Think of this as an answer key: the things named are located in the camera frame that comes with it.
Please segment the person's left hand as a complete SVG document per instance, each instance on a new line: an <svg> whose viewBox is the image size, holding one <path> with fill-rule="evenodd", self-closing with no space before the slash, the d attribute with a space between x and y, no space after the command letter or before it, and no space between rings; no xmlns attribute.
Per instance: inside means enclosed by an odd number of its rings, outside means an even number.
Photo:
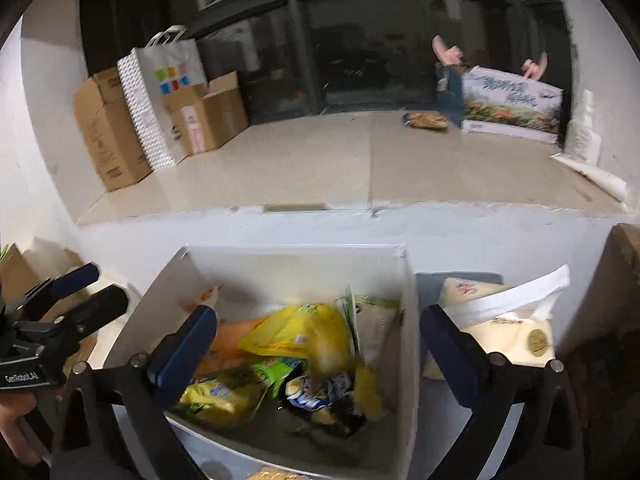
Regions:
<svg viewBox="0 0 640 480"><path fill-rule="evenodd" d="M25 466L35 467L41 456L21 430L18 420L29 414L37 406L35 393L30 391L9 391L1 393L0 427L1 435L15 458Z"/></svg>

